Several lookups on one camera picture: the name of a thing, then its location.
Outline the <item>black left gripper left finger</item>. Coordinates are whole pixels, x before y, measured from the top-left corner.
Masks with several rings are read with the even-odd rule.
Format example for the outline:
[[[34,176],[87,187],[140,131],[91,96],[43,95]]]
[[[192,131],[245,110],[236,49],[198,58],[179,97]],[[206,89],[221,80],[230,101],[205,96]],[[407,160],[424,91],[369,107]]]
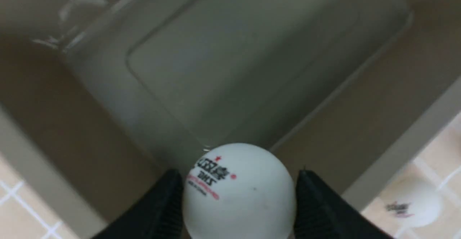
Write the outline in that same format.
[[[167,170],[125,213],[94,239],[179,239],[183,229],[183,179]]]

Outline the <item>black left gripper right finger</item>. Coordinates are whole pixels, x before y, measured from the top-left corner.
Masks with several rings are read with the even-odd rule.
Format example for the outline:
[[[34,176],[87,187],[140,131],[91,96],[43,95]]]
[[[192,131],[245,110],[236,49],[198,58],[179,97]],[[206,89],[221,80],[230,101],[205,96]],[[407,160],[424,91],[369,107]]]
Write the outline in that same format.
[[[296,187],[296,239],[391,239],[311,170],[300,170]]]

